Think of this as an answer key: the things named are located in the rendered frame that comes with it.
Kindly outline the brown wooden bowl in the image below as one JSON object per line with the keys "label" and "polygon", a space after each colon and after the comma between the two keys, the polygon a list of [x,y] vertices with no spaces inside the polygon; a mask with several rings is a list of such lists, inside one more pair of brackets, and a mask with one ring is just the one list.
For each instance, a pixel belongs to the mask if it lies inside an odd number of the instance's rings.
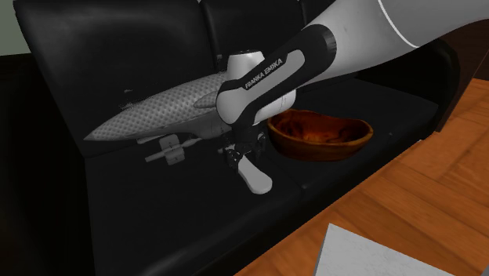
{"label": "brown wooden bowl", "polygon": [[366,121],[288,109],[266,121],[275,150],[307,162],[340,161],[355,155],[373,137]]}

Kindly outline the grey rod-shaped tool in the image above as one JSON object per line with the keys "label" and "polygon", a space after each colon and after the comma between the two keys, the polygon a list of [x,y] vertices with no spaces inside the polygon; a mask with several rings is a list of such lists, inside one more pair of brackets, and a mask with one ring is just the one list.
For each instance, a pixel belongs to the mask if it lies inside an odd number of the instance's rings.
{"label": "grey rod-shaped tool", "polygon": [[161,138],[158,142],[161,147],[161,151],[156,154],[152,154],[145,157],[146,162],[152,162],[159,158],[165,158],[168,165],[174,165],[185,159],[184,148],[193,146],[196,142],[200,141],[201,138],[188,139],[183,143],[179,142],[179,138],[176,134],[165,136]]}

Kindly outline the black sofa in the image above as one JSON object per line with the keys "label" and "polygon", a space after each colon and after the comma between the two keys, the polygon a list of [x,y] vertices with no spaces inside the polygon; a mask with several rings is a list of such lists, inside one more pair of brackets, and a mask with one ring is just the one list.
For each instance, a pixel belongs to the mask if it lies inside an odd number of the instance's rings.
{"label": "black sofa", "polygon": [[231,53],[271,54],[334,0],[14,0],[21,31],[78,148],[94,266],[86,276],[234,276],[309,215],[427,137],[458,88],[456,52],[437,39],[388,63],[301,88],[298,109],[360,118],[369,143],[338,162],[268,146],[272,189],[252,193],[226,163],[224,138],[169,165],[157,142],[95,142],[121,111],[217,74]]}

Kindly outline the grey textured cushion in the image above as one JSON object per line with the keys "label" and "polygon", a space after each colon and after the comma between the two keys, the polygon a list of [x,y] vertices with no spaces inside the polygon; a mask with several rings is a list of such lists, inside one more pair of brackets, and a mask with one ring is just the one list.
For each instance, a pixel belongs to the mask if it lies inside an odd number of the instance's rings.
{"label": "grey textured cushion", "polygon": [[222,71],[149,96],[96,127],[85,139],[135,140],[202,118],[216,110],[217,92],[226,80]]}

